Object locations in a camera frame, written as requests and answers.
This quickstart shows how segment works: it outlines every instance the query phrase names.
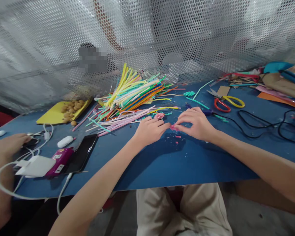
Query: blue tabletop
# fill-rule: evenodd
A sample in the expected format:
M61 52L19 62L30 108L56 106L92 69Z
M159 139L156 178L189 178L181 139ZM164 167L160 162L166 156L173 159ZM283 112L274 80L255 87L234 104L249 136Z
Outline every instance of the blue tabletop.
M203 84L191 84L180 86L180 88L186 88L186 91L196 92ZM220 82L212 88L218 90L221 85L225 84ZM196 100L213 108L213 96L207 93L206 89L209 89L209 87L203 88ZM184 92L183 90L174 91L176 94L183 94ZM228 93L228 95L238 97L245 102L246 106L243 110L249 111L273 123L280 122L283 118L283 113L291 109L290 106L285 104L260 99L257 97L258 94L259 91L249 87L232 88ZM166 122L172 124L177 121L178 116L185 110L186 102L193 107L197 106L195 102L189 101L183 96L173 97L172 102L171 106L181 107L181 109L172 111L173 113L167 116ZM153 105L156 106L164 106L164 104L166 102L153 102ZM214 110L221 115L236 120L247 134L257 136L265 131L269 131L269 133L259 139L250 139L246 138L232 121L225 123L214 116L208 117L209 121L217 129L239 140L295 162L295 143L280 138L277 134L277 129L251 129L247 127L238 117L238 109L233 106L231 108L232 111L230 113L221 113ZM12 122L0 128L0 130L7 132L7 134L0 138L16 133L35 133L43 130L42 125L37 125L35 122L44 113L45 110L17 117ZM260 125L260 122L252 120L251 122L255 125ZM41 155L52 157L58 149L57 142L68 135L76 137L76 140L69 145L69 147L73 146L76 148L85 135L92 134L91 132L85 132L86 129L90 128L85 127L85 124L81 125L75 132L72 132L72 126L70 124L55 126L54 135L42 148ZM126 144L135 133L138 123L133 123L131 126L127 125L98 139L84 169L87 172L73 175L64 192L64 196L76 194ZM295 130L291 130L290 127L284 127L283 131L286 133L286 136L295 139ZM66 176L62 175L52 180L44 178L26 179L23 181L17 193L28 197L57 197L65 182L65 178ZM258 176L236 158L217 146L169 129L158 142L147 146L133 159L117 183L115 190L227 182L253 178L258 178Z

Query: yellow scissor handle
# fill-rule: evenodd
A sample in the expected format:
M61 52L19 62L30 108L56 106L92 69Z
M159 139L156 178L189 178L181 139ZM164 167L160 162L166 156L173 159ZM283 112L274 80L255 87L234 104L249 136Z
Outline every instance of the yellow scissor handle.
M240 100L239 98L235 98L235 97L231 97L231 96L223 96L223 98L225 100L227 100L230 104L232 104L234 107L238 107L238 108L245 107L245 103L242 100ZM234 103L231 99L238 101L240 103L240 105Z

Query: perforated metal mesh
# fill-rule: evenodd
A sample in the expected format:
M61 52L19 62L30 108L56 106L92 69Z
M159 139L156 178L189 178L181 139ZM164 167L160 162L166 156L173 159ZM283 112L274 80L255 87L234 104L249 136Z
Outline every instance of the perforated metal mesh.
M106 50L106 72L81 69L80 47ZM294 48L295 0L0 0L0 104L23 113L107 94L124 62L181 84Z

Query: smartphone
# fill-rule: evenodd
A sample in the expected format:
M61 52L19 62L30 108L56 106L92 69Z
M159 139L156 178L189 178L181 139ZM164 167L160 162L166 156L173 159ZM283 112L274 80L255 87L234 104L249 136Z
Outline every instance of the smartphone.
M72 154L67 162L67 168L63 172L64 174L83 171L90 155L92 154L97 139L97 134L88 135L83 138L77 150Z

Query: bundle of pipe cleaners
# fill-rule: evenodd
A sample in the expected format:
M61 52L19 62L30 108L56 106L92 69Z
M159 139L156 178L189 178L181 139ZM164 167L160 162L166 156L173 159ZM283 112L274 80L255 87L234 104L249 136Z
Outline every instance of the bundle of pipe cleaners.
M95 127L87 131L99 128L97 134L103 136L126 124L139 122L139 118L158 110L179 109L177 107L155 106L143 110L137 109L140 105L151 104L153 101L171 101L169 98L155 99L157 96L162 96L178 87L176 86L172 89L166 89L173 84L165 86L162 84L165 76L162 79L158 79L157 77L159 75L160 73L144 80L136 71L127 67L127 64L125 63L120 81L118 81L115 91L108 97L100 98L104 101L104 106L99 108L96 113L89 118L91 122L86 126L95 124Z

